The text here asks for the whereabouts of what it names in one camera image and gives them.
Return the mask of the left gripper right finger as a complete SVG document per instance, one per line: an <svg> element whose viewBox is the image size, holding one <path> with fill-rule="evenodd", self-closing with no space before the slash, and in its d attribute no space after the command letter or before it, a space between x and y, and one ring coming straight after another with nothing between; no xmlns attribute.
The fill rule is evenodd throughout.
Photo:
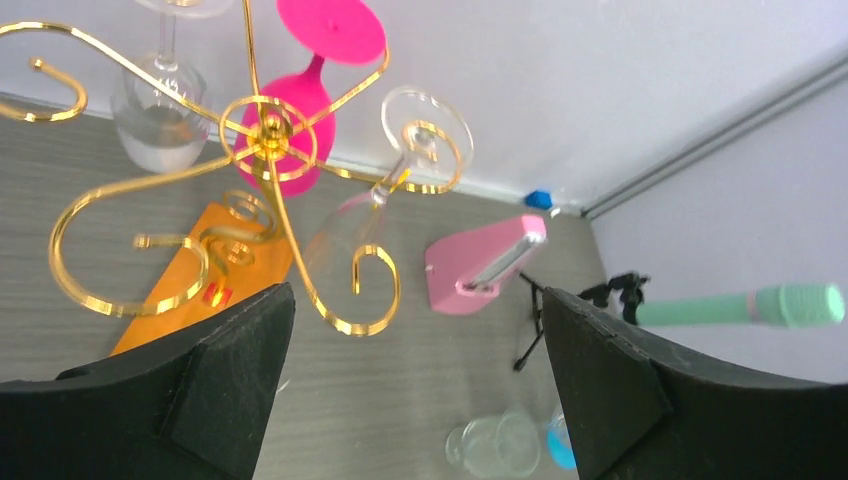
<svg viewBox="0 0 848 480"><path fill-rule="evenodd" d="M843 479L847 388L753 370L557 288L552 373L583 479Z"/></svg>

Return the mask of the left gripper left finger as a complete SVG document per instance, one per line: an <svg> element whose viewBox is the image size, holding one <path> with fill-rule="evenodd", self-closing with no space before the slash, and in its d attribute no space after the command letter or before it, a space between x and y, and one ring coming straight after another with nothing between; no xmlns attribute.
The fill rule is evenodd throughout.
<svg viewBox="0 0 848 480"><path fill-rule="evenodd" d="M295 320L287 283L50 381L1 386L5 479L249 479Z"/></svg>

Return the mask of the blue wine glass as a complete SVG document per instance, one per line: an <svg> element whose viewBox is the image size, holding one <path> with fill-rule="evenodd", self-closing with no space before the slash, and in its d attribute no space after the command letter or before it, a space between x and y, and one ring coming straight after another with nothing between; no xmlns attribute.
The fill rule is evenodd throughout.
<svg viewBox="0 0 848 480"><path fill-rule="evenodd" d="M563 470L576 470L577 463L561 406L557 406L546 428L548 452Z"/></svg>

